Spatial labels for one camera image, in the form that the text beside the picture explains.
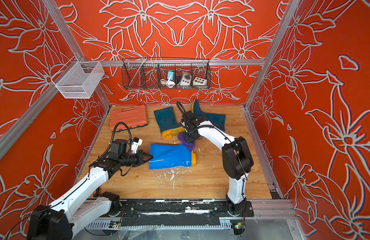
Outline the bright blue rubber boot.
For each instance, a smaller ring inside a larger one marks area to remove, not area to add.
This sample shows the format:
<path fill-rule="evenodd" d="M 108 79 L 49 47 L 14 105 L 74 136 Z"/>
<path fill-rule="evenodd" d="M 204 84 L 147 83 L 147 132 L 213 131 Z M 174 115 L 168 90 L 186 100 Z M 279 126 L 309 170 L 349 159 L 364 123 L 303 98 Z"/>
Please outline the bright blue rubber boot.
<path fill-rule="evenodd" d="M 150 170 L 168 169 L 174 167 L 193 167 L 197 164 L 196 154 L 184 145 L 150 145 Z"/>

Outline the purple cloth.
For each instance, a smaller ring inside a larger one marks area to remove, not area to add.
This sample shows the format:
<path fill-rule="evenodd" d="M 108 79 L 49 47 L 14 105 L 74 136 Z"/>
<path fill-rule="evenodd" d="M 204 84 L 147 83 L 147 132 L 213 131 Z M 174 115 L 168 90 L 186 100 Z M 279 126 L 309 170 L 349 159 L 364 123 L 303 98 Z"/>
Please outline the purple cloth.
<path fill-rule="evenodd" d="M 193 142 L 190 142 L 188 143 L 185 139 L 185 135 L 184 135 L 184 132 L 181 132 L 178 134 L 178 140 L 181 142 L 182 145 L 184 145 L 188 151 L 192 152 L 196 146 L 196 142 L 193 141 Z"/>

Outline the teal boot with yellow sole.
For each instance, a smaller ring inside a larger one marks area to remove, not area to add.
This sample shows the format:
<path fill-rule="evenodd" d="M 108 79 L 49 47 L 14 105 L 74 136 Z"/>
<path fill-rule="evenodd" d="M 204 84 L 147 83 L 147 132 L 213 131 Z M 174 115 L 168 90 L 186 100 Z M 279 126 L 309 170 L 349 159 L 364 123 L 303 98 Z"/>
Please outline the teal boot with yellow sole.
<path fill-rule="evenodd" d="M 154 115 L 163 139 L 171 139 L 185 132 L 185 129 L 176 121 L 173 107 L 156 110 Z"/>

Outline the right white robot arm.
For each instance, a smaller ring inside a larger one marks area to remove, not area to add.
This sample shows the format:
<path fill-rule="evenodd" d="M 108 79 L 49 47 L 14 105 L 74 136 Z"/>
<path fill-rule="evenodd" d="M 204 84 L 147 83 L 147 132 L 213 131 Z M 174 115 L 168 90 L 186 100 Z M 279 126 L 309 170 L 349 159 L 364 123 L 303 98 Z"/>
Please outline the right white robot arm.
<path fill-rule="evenodd" d="M 254 165 L 246 139 L 228 135 L 214 126 L 211 121 L 196 118 L 191 111 L 182 113 L 180 124 L 186 130 L 184 138 L 187 143 L 205 138 L 221 150 L 223 167 L 229 176 L 228 212 L 232 215 L 243 213 L 247 201 L 246 182 Z"/>

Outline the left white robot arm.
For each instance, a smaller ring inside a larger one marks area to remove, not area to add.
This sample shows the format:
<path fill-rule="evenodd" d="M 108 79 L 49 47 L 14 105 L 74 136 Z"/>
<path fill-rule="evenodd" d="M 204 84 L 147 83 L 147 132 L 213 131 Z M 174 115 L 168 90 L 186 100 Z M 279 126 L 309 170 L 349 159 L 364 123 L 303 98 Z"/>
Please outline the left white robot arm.
<path fill-rule="evenodd" d="M 100 216 L 122 218 L 125 210 L 114 193 L 104 192 L 93 203 L 84 203 L 122 167 L 136 168 L 153 159 L 139 148 L 142 143 L 139 138 L 112 141 L 83 179 L 48 206 L 40 205 L 32 212 L 27 239 L 71 240 Z"/>

